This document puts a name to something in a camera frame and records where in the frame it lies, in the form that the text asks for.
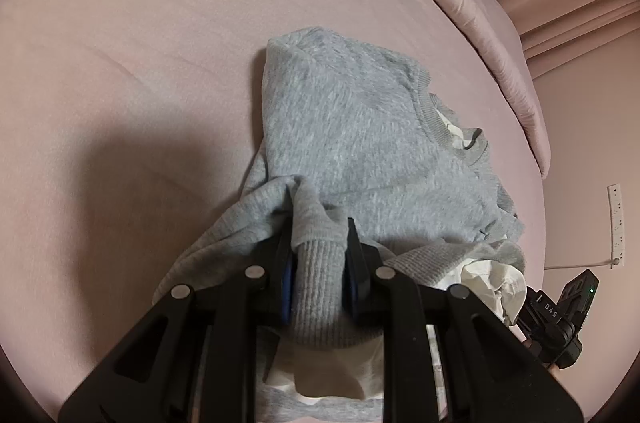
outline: bed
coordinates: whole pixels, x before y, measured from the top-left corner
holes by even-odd
[[[495,0],[0,0],[0,342],[53,418],[238,196],[266,42],[314,25],[414,57],[484,130],[542,284],[548,139]]]

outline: power strip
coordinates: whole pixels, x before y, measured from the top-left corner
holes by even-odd
[[[625,216],[622,210],[622,189],[620,184],[607,187],[611,211],[611,260],[619,259],[618,265],[625,265]]]

